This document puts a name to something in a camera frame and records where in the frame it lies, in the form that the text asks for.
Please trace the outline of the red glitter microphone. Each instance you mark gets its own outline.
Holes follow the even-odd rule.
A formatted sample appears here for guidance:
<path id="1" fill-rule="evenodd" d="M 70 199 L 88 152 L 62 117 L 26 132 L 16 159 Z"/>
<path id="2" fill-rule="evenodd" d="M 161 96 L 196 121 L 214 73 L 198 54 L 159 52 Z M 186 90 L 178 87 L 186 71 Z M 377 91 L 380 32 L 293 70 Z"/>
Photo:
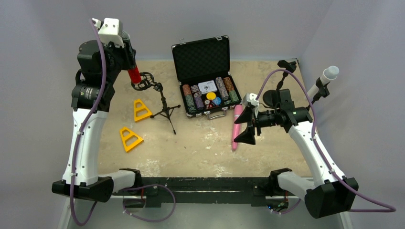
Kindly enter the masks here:
<path id="1" fill-rule="evenodd" d="M 130 42 L 130 35 L 128 34 L 127 31 L 122 31 L 122 38 L 124 43 L 128 46 L 129 48 L 129 54 L 130 54 L 130 65 L 128 68 L 128 74 L 131 79 L 132 84 L 138 84 L 141 82 L 141 76 L 140 72 L 138 70 L 138 67 L 136 65 L 135 61 L 135 55 L 136 55 L 136 50 L 132 48 L 131 42 Z"/>

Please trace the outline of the black tripod shock-mount stand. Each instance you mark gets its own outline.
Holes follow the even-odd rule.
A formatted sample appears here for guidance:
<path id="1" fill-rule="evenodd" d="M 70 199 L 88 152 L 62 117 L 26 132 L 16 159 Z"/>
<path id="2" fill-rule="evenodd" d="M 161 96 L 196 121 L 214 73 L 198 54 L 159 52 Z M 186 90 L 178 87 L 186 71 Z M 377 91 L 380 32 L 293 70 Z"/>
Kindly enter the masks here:
<path id="1" fill-rule="evenodd" d="M 154 76 L 149 73 L 149 72 L 140 72 L 140 76 L 141 76 L 141 82 L 138 84 L 131 84 L 132 88 L 136 91 L 145 91 L 149 88 L 153 88 L 155 91 L 160 93 L 160 99 L 161 99 L 161 103 L 162 103 L 162 110 L 152 114 L 152 116 L 150 118 L 154 118 L 158 115 L 161 115 L 163 117 L 165 117 L 166 119 L 168 119 L 169 123 L 171 124 L 173 133 L 176 135 L 176 131 L 175 128 L 173 126 L 173 123 L 171 121 L 171 115 L 174 111 L 174 109 L 176 108 L 180 108 L 181 105 L 177 105 L 177 106 L 168 106 L 167 105 L 167 101 L 166 101 L 166 97 L 164 96 L 163 93 L 163 85 L 162 83 L 156 82 L 154 79 Z"/>

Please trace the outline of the black round-base mic stand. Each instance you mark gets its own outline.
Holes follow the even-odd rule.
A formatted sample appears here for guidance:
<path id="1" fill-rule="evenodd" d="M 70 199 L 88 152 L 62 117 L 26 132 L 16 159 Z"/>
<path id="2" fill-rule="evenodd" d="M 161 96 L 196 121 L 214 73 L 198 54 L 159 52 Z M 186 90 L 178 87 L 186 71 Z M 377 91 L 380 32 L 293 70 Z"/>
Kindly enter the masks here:
<path id="1" fill-rule="evenodd" d="M 315 84 L 307 91 L 307 95 L 312 104 L 314 104 L 320 98 L 325 98 L 330 95 L 330 92 L 327 88 L 329 83 L 330 80 L 318 78 Z"/>

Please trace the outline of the white microphone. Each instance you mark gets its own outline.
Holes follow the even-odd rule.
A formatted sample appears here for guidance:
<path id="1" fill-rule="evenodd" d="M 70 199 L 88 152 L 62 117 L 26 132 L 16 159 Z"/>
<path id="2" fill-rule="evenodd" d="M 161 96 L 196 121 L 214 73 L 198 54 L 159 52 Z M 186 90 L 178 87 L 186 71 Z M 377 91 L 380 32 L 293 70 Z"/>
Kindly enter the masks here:
<path id="1" fill-rule="evenodd" d="M 323 70 L 322 75 L 316 80 L 315 84 L 307 91 L 312 101 L 317 101 L 321 97 L 327 97 L 330 93 L 327 85 L 335 80 L 340 70 L 337 66 L 330 66 Z"/>

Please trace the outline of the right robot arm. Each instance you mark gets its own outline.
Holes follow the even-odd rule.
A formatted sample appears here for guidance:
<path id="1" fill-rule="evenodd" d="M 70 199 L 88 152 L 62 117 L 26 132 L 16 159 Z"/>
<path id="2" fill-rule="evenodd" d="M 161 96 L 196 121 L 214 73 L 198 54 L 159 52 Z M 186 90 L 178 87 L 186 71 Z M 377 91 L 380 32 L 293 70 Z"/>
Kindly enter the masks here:
<path id="1" fill-rule="evenodd" d="M 319 219 L 325 216 L 349 211 L 358 190 L 355 178 L 348 178 L 334 164 L 323 143 L 316 140 L 312 129 L 313 119 L 305 107 L 295 107 L 288 89 L 269 90 L 264 94 L 270 110 L 259 111 L 259 101 L 254 93 L 243 98 L 245 109 L 235 120 L 236 124 L 246 123 L 246 129 L 234 141 L 255 145 L 256 135 L 264 127 L 280 126 L 285 129 L 301 151 L 310 168 L 313 180 L 309 181 L 295 174 L 289 168 L 271 171 L 264 191 L 270 196 L 290 192 L 304 201 L 309 214 Z"/>

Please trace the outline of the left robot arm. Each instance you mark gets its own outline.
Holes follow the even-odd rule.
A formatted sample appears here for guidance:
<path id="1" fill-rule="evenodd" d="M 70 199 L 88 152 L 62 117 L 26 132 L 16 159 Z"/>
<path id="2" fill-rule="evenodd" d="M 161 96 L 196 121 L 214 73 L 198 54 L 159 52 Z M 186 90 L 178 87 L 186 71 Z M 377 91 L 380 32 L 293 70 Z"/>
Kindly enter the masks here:
<path id="1" fill-rule="evenodd" d="M 111 174 L 98 173 L 98 152 L 104 123 L 114 96 L 113 84 L 121 71 L 136 67 L 135 49 L 129 39 L 123 47 L 110 42 L 103 46 L 100 56 L 96 40 L 79 47 L 77 60 L 80 69 L 72 90 L 74 130 L 69 160 L 59 181 L 52 184 L 55 194 L 96 202 L 107 202 L 111 195 L 135 185 L 139 172 L 120 169 Z"/>

